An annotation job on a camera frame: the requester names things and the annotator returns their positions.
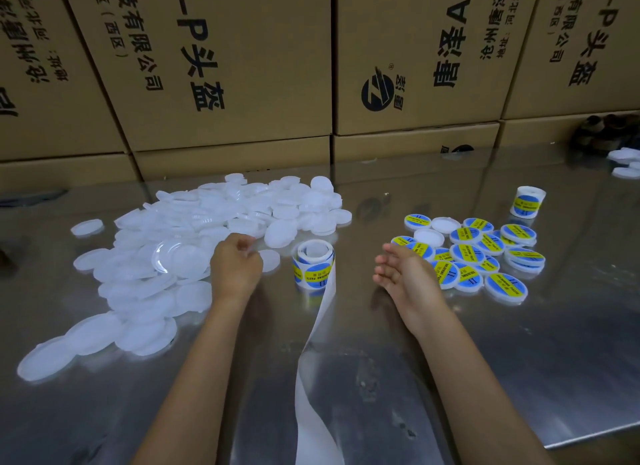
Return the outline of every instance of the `black logo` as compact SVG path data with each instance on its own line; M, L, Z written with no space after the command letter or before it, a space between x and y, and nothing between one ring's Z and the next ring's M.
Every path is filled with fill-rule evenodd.
M380 111L388 107L393 99L394 82L376 67L376 73L362 86L362 104L369 111Z

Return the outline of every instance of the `person's right arm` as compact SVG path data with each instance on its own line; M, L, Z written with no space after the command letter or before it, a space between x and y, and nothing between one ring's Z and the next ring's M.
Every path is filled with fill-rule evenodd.
M553 464L446 305L433 267L405 247L383 249L373 280L420 343L464 465Z

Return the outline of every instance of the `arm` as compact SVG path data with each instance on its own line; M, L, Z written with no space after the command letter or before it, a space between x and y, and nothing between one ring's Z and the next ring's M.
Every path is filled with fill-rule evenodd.
M394 300L420 343L465 465L540 465L553 461L518 414L458 317L433 268L413 251L385 244L373 280Z
M237 330L262 273L253 241L232 234L216 247L211 311L132 465L215 463Z

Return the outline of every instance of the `shiny metal surface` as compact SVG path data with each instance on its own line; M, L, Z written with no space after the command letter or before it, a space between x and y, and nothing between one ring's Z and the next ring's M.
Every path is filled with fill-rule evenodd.
M329 170L248 178L308 180ZM504 224L516 187L525 184L548 193L532 225L547 267L525 280L529 297L504 306L484 291L449 291L447 301L546 446L640 421L640 184L607 171L605 161L567 162L556 146L335 167L336 190L354 221L337 234L337 300L308 353L316 371L303 378L348 464L449 464L455 456L424 358L371 281L380 245L406 233L403 218L412 212ZM38 342L108 309L97 282L71 263L109 247L115 227L76 239L71 226L112 221L158 189L216 180L89 187L0 212L0 247L12 261L0 268L0 463L130 459L196 336L197 316L181 316L172 347L155 358L134 359L111 346L37 384L21 381L15 368ZM219 462L293 463L296 364L318 305L297 290L285 260L263 279L237 340Z

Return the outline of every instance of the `person's left hand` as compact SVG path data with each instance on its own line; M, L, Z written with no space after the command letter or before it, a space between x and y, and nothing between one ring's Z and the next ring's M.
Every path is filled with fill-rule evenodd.
M233 233L218 243L211 258L211 284L216 302L232 302L242 311L262 275L262 258L250 251L255 238Z

